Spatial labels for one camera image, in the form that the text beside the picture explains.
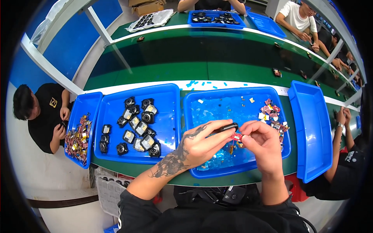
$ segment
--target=blue plastic tray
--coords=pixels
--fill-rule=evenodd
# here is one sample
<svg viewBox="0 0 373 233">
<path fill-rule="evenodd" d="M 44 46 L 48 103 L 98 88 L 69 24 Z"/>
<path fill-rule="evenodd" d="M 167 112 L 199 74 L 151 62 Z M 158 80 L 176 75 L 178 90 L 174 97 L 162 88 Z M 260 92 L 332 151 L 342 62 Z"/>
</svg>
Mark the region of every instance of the blue plastic tray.
<svg viewBox="0 0 373 233">
<path fill-rule="evenodd" d="M 116 146 L 120 142 L 124 142 L 122 137 L 125 130 L 128 129 L 134 132 L 129 123 L 123 128 L 119 128 L 116 123 L 124 112 L 124 101 L 132 96 L 135 97 L 135 102 L 139 104 L 140 107 L 142 100 L 148 98 L 154 99 L 154 106 L 158 110 L 158 113 L 154 117 L 154 124 L 149 126 L 157 133 L 155 139 L 161 144 L 160 158 L 151 158 L 147 151 L 136 151 L 133 148 L 133 144 L 127 144 L 129 150 L 127 154 L 121 156 L 117 154 Z M 140 113 L 137 115 L 140 119 L 141 113 L 142 109 L 140 108 Z M 100 110 L 97 116 L 94 154 L 97 158 L 105 160 L 138 164 L 156 164 L 179 145 L 181 139 L 180 118 L 180 89 L 175 84 L 147 86 L 106 95 L 100 103 Z M 100 152 L 99 141 L 102 135 L 102 126 L 106 124 L 112 125 L 112 129 L 109 134 L 110 138 L 107 154 L 102 154 Z"/>
<path fill-rule="evenodd" d="M 247 17 L 250 18 L 251 21 L 258 28 L 258 30 L 275 35 L 277 37 L 286 37 L 282 29 L 271 18 L 252 12 L 248 12 L 247 15 Z"/>
<path fill-rule="evenodd" d="M 235 103 L 230 104 L 229 108 L 231 111 L 229 113 L 233 113 L 229 117 L 233 118 L 233 122 L 237 122 L 239 126 L 243 123 L 250 121 L 250 120 L 258 120 L 258 116 L 260 113 L 260 108 L 265 105 L 264 101 L 268 98 L 273 100 L 273 103 L 276 104 L 279 108 L 281 108 L 279 121 L 282 123 L 286 121 L 285 115 L 282 110 L 282 104 L 280 98 L 275 89 L 272 87 L 251 87 L 251 88 L 230 88 L 230 89 L 220 89 L 220 90 L 212 90 L 212 91 L 196 91 L 187 94 L 184 97 L 183 105 L 184 105 L 184 119 L 185 119 L 185 128 L 186 130 L 194 128 L 196 125 L 194 124 L 203 124 L 206 122 L 195 122 L 192 117 L 192 110 L 191 105 L 193 102 L 198 101 L 199 99 L 206 99 L 207 102 L 201 104 L 203 107 L 206 103 L 209 104 L 208 100 L 211 99 L 224 99 L 225 97 L 237 98 Z M 250 98 L 253 98 L 255 102 L 250 103 Z M 242 108 L 244 108 L 245 116 L 247 118 L 242 118 L 236 113 L 242 112 Z M 216 120 L 228 119 L 228 116 L 220 117 L 217 116 Z M 285 132 L 284 134 L 284 147 L 282 151 L 282 158 L 286 158 L 289 156 L 291 151 L 291 144 L 290 144 L 290 137 L 289 132 Z M 197 170 L 197 168 L 190 169 L 190 173 L 193 177 L 201 179 L 201 178 L 213 178 L 219 176 L 225 176 L 230 174 L 235 174 L 243 171 L 248 171 L 257 168 L 255 156 L 254 154 L 247 150 L 247 149 L 238 149 L 235 152 L 235 157 L 233 158 L 234 166 L 231 167 L 224 167 L 220 169 L 212 169 L 206 171 Z"/>
<path fill-rule="evenodd" d="M 216 11 L 216 10 L 191 10 L 189 11 L 189 17 L 188 17 L 188 24 L 190 24 L 192 27 L 220 27 L 220 28 L 232 28 L 232 29 L 243 29 L 246 28 L 245 23 L 242 21 L 242 19 L 239 17 L 236 13 L 231 13 L 232 18 L 234 18 L 239 24 L 223 24 L 223 23 L 193 23 L 192 21 L 192 14 L 198 13 L 198 12 L 204 12 L 206 13 L 206 16 L 209 17 L 218 17 L 219 15 L 224 14 L 224 11 Z"/>
<path fill-rule="evenodd" d="M 288 91 L 297 130 L 297 177 L 308 183 L 332 166 L 332 130 L 324 95 L 317 86 L 292 81 Z"/>
<path fill-rule="evenodd" d="M 76 129 L 76 126 L 79 125 L 80 118 L 87 113 L 90 113 L 88 116 L 88 120 L 92 121 L 91 131 L 88 138 L 88 149 L 87 149 L 87 164 L 83 166 L 83 164 L 76 158 L 72 158 L 65 152 L 66 157 L 71 159 L 74 163 L 78 164 L 84 169 L 87 169 L 91 163 L 91 148 L 93 143 L 93 132 L 95 130 L 96 125 L 96 118 L 98 113 L 98 107 L 100 105 L 100 101 L 102 99 L 101 92 L 94 92 L 88 94 L 78 95 L 76 98 L 74 105 L 71 110 L 70 120 L 68 123 L 68 130 Z"/>
<path fill-rule="evenodd" d="M 114 228 L 119 228 L 118 224 L 115 224 L 109 228 L 104 229 L 104 233 L 114 233 Z"/>
</svg>

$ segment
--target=red circuit board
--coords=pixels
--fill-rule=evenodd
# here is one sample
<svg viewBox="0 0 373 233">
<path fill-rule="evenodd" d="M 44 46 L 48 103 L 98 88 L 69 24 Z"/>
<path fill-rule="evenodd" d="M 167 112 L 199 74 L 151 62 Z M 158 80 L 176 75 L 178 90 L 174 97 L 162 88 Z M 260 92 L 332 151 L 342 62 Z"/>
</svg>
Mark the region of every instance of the red circuit board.
<svg viewBox="0 0 373 233">
<path fill-rule="evenodd" d="M 233 140 L 235 140 L 235 141 L 241 142 L 242 134 L 240 134 L 240 133 L 234 133 L 234 134 L 232 134 L 232 136 L 230 136 L 230 138 L 233 139 Z"/>
</svg>

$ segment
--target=hand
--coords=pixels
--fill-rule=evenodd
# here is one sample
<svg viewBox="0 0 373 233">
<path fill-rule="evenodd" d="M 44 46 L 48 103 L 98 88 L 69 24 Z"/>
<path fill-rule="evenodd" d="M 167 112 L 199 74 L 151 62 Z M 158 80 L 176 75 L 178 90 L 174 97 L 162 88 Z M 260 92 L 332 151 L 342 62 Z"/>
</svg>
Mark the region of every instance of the hand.
<svg viewBox="0 0 373 233">
<path fill-rule="evenodd" d="M 230 120 L 213 120 L 186 131 L 176 150 L 166 155 L 150 177 L 178 175 L 179 172 L 198 167 L 213 157 L 227 142 L 235 129 L 229 129 L 208 137 L 215 129 L 229 125 Z"/>
<path fill-rule="evenodd" d="M 343 125 L 346 123 L 346 117 L 344 115 L 344 109 L 345 108 L 341 106 L 341 109 L 337 113 L 337 122 L 339 122 L 339 123 L 341 123 Z"/>
<path fill-rule="evenodd" d="M 244 123 L 240 128 L 243 147 L 255 154 L 259 171 L 263 175 L 281 175 L 282 157 L 279 133 L 271 126 L 252 120 Z"/>
<path fill-rule="evenodd" d="M 298 32 L 298 33 L 297 33 L 297 36 L 298 36 L 301 40 L 303 40 L 303 41 L 308 41 L 308 42 L 311 43 L 311 37 L 310 37 L 309 35 L 307 35 L 307 33 L 305 33 L 305 32 Z"/>
<path fill-rule="evenodd" d="M 320 50 L 319 44 L 317 42 L 313 43 L 312 49 L 313 51 L 318 52 Z"/>
<path fill-rule="evenodd" d="M 345 127 L 350 126 L 350 120 L 351 120 L 351 112 L 348 108 L 343 109 L 343 113 L 346 115 L 346 122 L 345 122 Z"/>
<path fill-rule="evenodd" d="M 61 117 L 61 120 L 69 120 L 70 109 L 68 109 L 67 107 L 62 107 L 60 110 L 60 117 Z"/>
<path fill-rule="evenodd" d="M 53 139 L 54 140 L 61 140 L 64 139 L 66 136 L 66 129 L 61 124 L 58 124 L 53 129 Z"/>
<path fill-rule="evenodd" d="M 337 70 L 342 71 L 341 63 L 338 58 L 334 58 L 332 63 Z"/>
</svg>

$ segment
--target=black t-shirt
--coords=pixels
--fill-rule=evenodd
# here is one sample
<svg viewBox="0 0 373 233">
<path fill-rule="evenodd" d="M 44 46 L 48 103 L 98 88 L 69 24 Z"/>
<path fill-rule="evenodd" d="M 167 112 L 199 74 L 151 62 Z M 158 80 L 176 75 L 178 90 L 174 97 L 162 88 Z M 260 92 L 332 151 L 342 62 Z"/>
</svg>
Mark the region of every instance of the black t-shirt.
<svg viewBox="0 0 373 233">
<path fill-rule="evenodd" d="M 334 49 L 334 46 L 333 46 L 333 43 L 332 43 L 332 34 L 330 32 L 328 32 L 327 30 L 320 30 L 317 33 L 317 37 L 325 45 L 325 47 L 328 49 L 329 53 L 331 54 L 333 49 Z M 346 57 L 347 53 L 348 53 L 348 48 L 347 48 L 346 44 L 343 44 L 342 48 L 339 51 L 339 53 L 337 54 L 336 58 L 340 58 L 346 64 L 347 63 L 347 57 Z"/>
<path fill-rule="evenodd" d="M 324 175 L 307 184 L 301 183 L 301 188 L 307 196 L 315 196 L 320 200 L 346 200 L 356 191 L 364 170 L 364 153 L 354 145 L 349 153 L 340 153 L 338 167 L 329 183 Z"/>
<path fill-rule="evenodd" d="M 120 195 L 118 233 L 189 233 L 189 232 L 304 232 L 307 227 L 298 216 L 291 197 L 275 206 L 257 206 L 251 210 L 194 201 L 161 213 L 151 200 L 142 200 L 127 190 Z"/>
<path fill-rule="evenodd" d="M 28 132 L 34 142 L 45 153 L 53 154 L 50 149 L 50 141 L 53 137 L 53 129 L 62 123 L 60 110 L 62 107 L 62 92 L 64 88 L 59 84 L 43 84 L 35 93 L 40 105 L 40 115 L 33 120 L 28 120 Z"/>
<path fill-rule="evenodd" d="M 229 1 L 223 0 L 199 0 L 195 5 L 195 10 L 216 10 L 220 8 L 221 10 L 231 10 L 231 4 Z"/>
</svg>

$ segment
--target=plastic bag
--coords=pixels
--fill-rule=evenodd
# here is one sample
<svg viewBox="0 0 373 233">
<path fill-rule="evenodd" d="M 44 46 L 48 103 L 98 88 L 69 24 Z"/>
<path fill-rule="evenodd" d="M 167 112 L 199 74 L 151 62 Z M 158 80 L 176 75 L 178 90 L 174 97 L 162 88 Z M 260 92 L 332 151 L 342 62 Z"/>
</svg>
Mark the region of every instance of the plastic bag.
<svg viewBox="0 0 373 233">
<path fill-rule="evenodd" d="M 141 16 L 137 21 L 130 24 L 128 28 L 126 28 L 129 32 L 137 32 L 140 30 L 144 30 L 151 27 L 159 27 L 164 26 L 167 21 L 170 19 L 173 13 L 173 9 L 166 9 L 154 13 L 150 13 L 144 16 Z M 151 22 L 147 22 L 144 26 L 139 26 L 139 22 L 144 22 L 146 19 L 152 19 Z"/>
<path fill-rule="evenodd" d="M 68 0 L 58 0 L 55 4 L 53 4 L 53 6 L 50 8 L 46 16 L 46 19 L 43 20 L 43 22 L 41 22 L 39 26 L 35 29 L 34 34 L 32 35 L 30 39 L 30 43 L 39 45 L 40 39 L 44 36 L 49 25 L 51 24 L 51 22 L 54 20 L 57 13 L 62 9 L 63 5 L 65 5 L 67 1 Z"/>
</svg>

